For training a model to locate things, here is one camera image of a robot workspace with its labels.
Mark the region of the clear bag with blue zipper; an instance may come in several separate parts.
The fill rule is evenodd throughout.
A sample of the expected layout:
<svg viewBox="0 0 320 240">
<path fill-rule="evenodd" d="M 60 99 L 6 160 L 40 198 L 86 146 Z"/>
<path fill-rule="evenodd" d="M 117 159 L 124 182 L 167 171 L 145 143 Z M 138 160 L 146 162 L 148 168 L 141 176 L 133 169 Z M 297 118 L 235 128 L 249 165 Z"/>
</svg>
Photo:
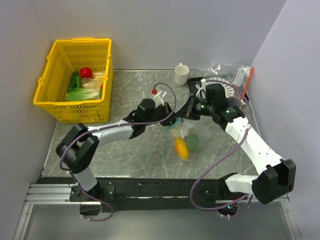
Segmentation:
<svg viewBox="0 0 320 240">
<path fill-rule="evenodd" d="M 199 120 L 177 118 L 176 122 L 164 128 L 172 141 L 177 156 L 182 161 L 193 161 L 203 151 L 213 136 L 211 130 Z"/>
</svg>

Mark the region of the green toy bell pepper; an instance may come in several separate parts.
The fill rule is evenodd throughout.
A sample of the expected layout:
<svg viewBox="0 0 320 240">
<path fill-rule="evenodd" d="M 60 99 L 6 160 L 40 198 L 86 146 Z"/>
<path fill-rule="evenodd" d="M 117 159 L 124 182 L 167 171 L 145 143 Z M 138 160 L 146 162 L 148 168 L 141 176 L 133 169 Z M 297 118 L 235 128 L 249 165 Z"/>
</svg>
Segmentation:
<svg viewBox="0 0 320 240">
<path fill-rule="evenodd" d="M 197 152 L 200 148 L 200 138 L 197 134 L 191 133 L 185 137 L 185 143 L 189 152 Z"/>
</svg>

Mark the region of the yellow orange toy mango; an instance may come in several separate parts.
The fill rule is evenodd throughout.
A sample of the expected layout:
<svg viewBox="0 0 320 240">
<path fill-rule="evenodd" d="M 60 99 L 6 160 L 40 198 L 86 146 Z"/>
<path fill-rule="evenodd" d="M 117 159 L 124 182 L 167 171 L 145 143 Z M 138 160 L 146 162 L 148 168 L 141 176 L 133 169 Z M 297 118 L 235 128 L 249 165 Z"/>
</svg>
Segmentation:
<svg viewBox="0 0 320 240">
<path fill-rule="evenodd" d="M 184 139 L 176 138 L 174 140 L 174 147 L 180 159 L 187 160 L 189 158 L 190 153 Z"/>
</svg>

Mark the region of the white toy cauliflower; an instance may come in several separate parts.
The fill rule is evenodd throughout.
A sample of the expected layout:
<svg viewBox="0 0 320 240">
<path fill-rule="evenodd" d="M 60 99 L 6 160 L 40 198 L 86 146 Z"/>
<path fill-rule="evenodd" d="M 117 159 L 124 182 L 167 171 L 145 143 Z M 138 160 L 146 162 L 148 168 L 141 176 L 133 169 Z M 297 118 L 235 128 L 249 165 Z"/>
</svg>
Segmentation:
<svg viewBox="0 0 320 240">
<path fill-rule="evenodd" d="M 188 133 L 188 130 L 181 125 L 175 126 L 169 130 L 169 134 L 174 138 L 183 139 L 187 135 L 187 133 Z"/>
</svg>

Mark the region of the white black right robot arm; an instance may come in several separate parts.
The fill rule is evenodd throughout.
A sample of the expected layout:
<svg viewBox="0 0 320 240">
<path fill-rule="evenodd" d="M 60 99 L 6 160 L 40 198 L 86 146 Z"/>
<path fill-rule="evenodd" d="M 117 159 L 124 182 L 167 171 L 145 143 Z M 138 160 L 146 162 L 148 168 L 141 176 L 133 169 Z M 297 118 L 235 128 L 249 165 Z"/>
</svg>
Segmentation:
<svg viewBox="0 0 320 240">
<path fill-rule="evenodd" d="M 253 163 L 257 175 L 231 173 L 219 180 L 222 198 L 242 193 L 253 195 L 266 205 L 294 189 L 296 164 L 291 159 L 284 160 L 264 142 L 240 108 L 228 102 L 222 84 L 207 85 L 205 99 L 191 94 L 176 116 L 194 121 L 201 116 L 212 117 Z"/>
</svg>

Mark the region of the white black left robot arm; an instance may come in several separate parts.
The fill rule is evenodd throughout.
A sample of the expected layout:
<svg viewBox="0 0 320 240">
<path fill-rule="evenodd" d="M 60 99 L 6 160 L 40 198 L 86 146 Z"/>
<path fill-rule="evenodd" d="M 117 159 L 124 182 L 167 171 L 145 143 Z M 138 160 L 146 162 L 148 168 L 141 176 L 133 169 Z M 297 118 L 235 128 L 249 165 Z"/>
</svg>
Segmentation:
<svg viewBox="0 0 320 240">
<path fill-rule="evenodd" d="M 59 165 L 78 182 L 82 188 L 81 195 L 86 200 L 102 200 L 100 184 L 90 168 L 97 148 L 134 139 L 145 132 L 146 126 L 159 123 L 167 127 L 175 122 L 174 109 L 167 102 L 157 106 L 154 100 L 145 98 L 135 110 L 118 122 L 96 127 L 75 124 L 55 149 L 60 157 Z"/>
</svg>

